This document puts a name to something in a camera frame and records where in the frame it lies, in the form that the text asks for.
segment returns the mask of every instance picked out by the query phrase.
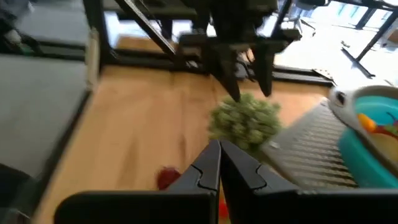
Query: metal grate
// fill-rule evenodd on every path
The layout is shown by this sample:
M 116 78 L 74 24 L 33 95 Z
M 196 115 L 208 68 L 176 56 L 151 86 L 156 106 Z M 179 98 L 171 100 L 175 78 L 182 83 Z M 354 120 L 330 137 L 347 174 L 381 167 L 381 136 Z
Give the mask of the metal grate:
M 356 188 L 337 147 L 344 129 L 324 100 L 262 150 L 278 172 L 301 187 Z

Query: red object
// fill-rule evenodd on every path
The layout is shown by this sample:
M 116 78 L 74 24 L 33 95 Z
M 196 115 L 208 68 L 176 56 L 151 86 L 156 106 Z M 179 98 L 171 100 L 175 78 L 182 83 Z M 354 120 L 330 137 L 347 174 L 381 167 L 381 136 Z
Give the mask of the red object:
M 219 202 L 218 216 L 221 218 L 228 218 L 228 207 L 226 206 L 225 202 Z
M 180 172 L 174 167 L 163 167 L 157 174 L 157 188 L 165 190 L 181 176 Z

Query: wooden table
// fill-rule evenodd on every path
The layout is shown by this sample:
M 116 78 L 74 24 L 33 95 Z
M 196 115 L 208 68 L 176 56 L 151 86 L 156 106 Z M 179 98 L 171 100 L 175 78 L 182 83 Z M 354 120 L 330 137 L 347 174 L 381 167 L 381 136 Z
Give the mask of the wooden table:
M 155 49 L 152 42 L 122 39 L 120 47 Z M 257 83 L 241 91 L 266 99 Z M 274 82 L 285 126 L 328 93 L 319 86 Z M 50 224 L 57 205 L 84 190 L 154 190 L 162 166 L 183 172 L 207 145 L 209 111 L 227 93 L 212 77 L 109 66 L 34 217 Z

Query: toy sink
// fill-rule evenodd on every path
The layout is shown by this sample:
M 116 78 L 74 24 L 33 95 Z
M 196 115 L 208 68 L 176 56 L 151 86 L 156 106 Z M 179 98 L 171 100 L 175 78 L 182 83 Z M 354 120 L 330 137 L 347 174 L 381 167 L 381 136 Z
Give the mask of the toy sink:
M 334 88 L 329 107 L 347 128 L 338 147 L 360 187 L 398 188 L 398 88 L 367 86 Z M 365 114 L 376 124 L 367 131 L 358 119 Z

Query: chair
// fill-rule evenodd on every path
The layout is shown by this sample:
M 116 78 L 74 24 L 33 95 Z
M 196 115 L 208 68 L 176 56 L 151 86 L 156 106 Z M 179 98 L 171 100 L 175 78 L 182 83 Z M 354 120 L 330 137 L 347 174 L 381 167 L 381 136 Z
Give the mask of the chair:
M 329 4 L 330 4 L 329 0 L 295 0 L 294 7 L 299 9 L 298 16 L 291 17 L 285 22 L 293 22 L 294 27 L 296 27 L 300 31 L 301 34 L 303 33 L 302 24 L 307 25 L 313 29 L 312 36 L 314 36 L 315 35 L 315 27 L 311 26 L 309 23 L 307 23 L 306 21 L 304 21 L 301 18 L 301 16 L 300 16 L 301 12 L 303 10 L 305 10 L 305 11 L 314 10 L 317 7 L 328 6 Z

